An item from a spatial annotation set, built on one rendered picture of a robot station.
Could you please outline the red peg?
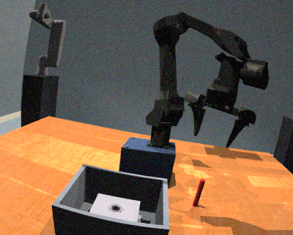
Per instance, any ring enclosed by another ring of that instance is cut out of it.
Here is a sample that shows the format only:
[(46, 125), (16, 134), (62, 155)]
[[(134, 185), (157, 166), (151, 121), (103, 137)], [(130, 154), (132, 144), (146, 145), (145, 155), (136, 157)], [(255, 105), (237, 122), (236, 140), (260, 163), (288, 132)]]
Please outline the red peg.
[(204, 179), (201, 179), (199, 184), (198, 184), (198, 190), (196, 192), (196, 196), (193, 200), (193, 207), (197, 207), (198, 203), (199, 203), (199, 200), (201, 198), (201, 192), (204, 188), (204, 184), (205, 184), (205, 180)]

